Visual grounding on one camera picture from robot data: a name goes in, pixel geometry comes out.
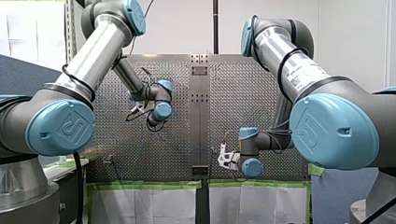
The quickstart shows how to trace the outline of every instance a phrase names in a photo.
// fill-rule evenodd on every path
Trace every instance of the bolt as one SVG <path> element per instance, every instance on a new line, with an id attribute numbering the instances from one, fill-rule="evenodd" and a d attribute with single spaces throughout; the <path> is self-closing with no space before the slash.
<path id="1" fill-rule="evenodd" d="M 59 212 L 62 213 L 66 211 L 66 204 L 65 203 L 60 203 L 59 204 Z"/>

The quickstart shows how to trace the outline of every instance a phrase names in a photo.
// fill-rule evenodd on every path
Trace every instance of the robot logo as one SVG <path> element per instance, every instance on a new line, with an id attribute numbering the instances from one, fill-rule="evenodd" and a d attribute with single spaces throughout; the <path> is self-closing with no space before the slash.
<path id="1" fill-rule="evenodd" d="M 87 132 L 90 123 L 77 111 L 70 112 L 58 129 L 58 134 L 70 143 L 77 145 L 81 137 Z"/>

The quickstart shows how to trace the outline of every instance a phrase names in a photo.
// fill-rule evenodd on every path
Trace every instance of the light blue cap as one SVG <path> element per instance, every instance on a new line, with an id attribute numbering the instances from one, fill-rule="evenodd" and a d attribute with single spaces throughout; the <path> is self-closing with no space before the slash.
<path id="1" fill-rule="evenodd" d="M 386 89 L 384 89 L 384 91 L 396 91 L 396 86 L 387 87 Z"/>
<path id="2" fill-rule="evenodd" d="M 297 102 L 290 114 L 292 140 L 317 166 L 356 170 L 370 165 L 379 138 L 370 118 L 340 96 L 320 93 Z"/>
<path id="3" fill-rule="evenodd" d="M 137 0 L 123 0 L 125 14 L 134 30 L 134 35 L 146 32 L 146 19 L 142 7 Z"/>
<path id="4" fill-rule="evenodd" d="M 174 89 L 173 83 L 169 80 L 161 79 L 158 81 L 158 83 L 169 91 L 172 91 Z"/>
<path id="5" fill-rule="evenodd" d="M 0 102 L 8 99 L 8 98 L 12 98 L 12 97 L 18 97 L 18 96 L 23 96 L 23 95 L 0 95 Z"/>
<path id="6" fill-rule="evenodd" d="M 158 121 L 165 121 L 171 117 L 172 106 L 166 102 L 160 102 L 154 107 L 154 118 Z"/>
<path id="7" fill-rule="evenodd" d="M 259 129 L 256 127 L 247 127 L 239 129 L 239 140 L 245 140 L 256 136 L 259 133 Z"/>
<path id="8" fill-rule="evenodd" d="M 38 155 L 69 155 L 90 142 L 94 120 L 94 114 L 84 103 L 60 100 L 43 107 L 33 116 L 25 140 Z"/>
<path id="9" fill-rule="evenodd" d="M 249 19 L 245 22 L 241 39 L 241 54 L 244 57 L 251 57 L 251 43 L 253 39 L 251 29 L 251 19 Z"/>
<path id="10" fill-rule="evenodd" d="M 256 158 L 249 158 L 242 163 L 242 174 L 247 178 L 257 178 L 262 175 L 264 166 Z"/>

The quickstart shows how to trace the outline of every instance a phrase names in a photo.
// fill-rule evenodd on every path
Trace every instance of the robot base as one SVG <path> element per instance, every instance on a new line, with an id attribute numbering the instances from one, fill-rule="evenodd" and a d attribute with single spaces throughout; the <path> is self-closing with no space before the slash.
<path id="1" fill-rule="evenodd" d="M 59 199 L 59 186 L 51 183 L 46 194 L 0 209 L 0 223 L 59 224 Z"/>
<path id="2" fill-rule="evenodd" d="M 396 197 L 396 177 L 379 171 L 367 199 L 356 201 L 350 206 L 349 224 L 362 223 L 394 197 Z M 371 223 L 396 223 L 396 207 L 391 207 Z"/>
<path id="3" fill-rule="evenodd" d="M 0 164 L 0 223 L 59 224 L 60 195 L 38 158 Z"/>

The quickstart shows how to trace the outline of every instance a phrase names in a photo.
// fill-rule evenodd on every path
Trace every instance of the pegboard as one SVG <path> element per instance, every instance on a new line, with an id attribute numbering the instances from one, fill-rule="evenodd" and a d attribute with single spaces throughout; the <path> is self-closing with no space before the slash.
<path id="1" fill-rule="evenodd" d="M 240 127 L 257 126 L 261 130 L 271 127 L 278 96 L 276 81 L 251 59 L 236 55 L 205 56 L 200 66 L 207 66 L 208 73 L 195 76 L 192 68 L 197 62 L 192 57 L 198 56 L 129 57 L 143 80 L 149 78 L 141 67 L 149 70 L 154 80 L 169 78 L 175 83 L 174 113 L 158 133 L 148 131 L 144 119 L 125 121 L 133 104 L 117 75 L 107 74 L 94 103 L 95 147 L 86 151 L 91 159 L 89 182 L 192 180 L 191 166 L 196 164 L 209 165 L 210 178 L 240 175 L 219 167 L 220 141 L 227 131 L 238 131 Z M 202 146 L 207 150 L 196 150 Z M 236 133 L 229 134 L 227 146 L 237 149 Z M 113 158 L 111 163 L 106 162 L 109 155 Z M 281 155 L 264 151 L 261 159 L 265 165 L 264 179 L 307 177 L 306 162 L 295 149 L 285 150 Z"/>

